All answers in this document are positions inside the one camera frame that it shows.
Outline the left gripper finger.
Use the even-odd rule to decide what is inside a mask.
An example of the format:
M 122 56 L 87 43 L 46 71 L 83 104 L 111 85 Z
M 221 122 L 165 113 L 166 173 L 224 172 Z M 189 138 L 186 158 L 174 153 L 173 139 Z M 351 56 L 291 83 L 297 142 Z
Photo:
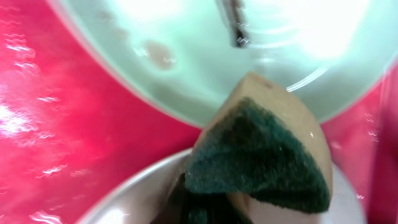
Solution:
M 194 194 L 179 175 L 173 190 L 150 224 L 251 224 L 225 194 Z

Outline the white plate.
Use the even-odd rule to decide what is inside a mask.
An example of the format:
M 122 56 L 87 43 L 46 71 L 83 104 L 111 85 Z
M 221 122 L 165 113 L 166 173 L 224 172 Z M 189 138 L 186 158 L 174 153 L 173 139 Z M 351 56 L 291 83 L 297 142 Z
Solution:
M 78 223 L 149 223 L 165 203 L 190 153 L 189 149 L 175 153 L 138 172 L 107 194 Z M 333 166 L 333 196 L 325 213 L 306 215 L 254 200 L 248 208 L 253 223 L 367 223 L 356 192 L 337 166 Z

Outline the green yellow sponge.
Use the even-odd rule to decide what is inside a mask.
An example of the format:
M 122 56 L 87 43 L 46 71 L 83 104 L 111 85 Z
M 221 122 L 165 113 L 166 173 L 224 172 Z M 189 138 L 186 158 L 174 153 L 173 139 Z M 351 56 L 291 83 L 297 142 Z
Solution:
M 196 141 L 185 170 L 196 194 L 225 194 L 313 214 L 333 195 L 330 150 L 313 113 L 284 87 L 249 72 Z

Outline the light blue plate top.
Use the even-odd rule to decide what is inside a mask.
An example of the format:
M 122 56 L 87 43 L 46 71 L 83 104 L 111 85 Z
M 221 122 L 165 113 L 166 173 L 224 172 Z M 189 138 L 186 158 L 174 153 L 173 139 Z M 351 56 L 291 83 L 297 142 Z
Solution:
M 396 1 L 61 0 L 50 7 L 121 84 L 196 126 L 249 71 L 326 121 L 397 58 Z

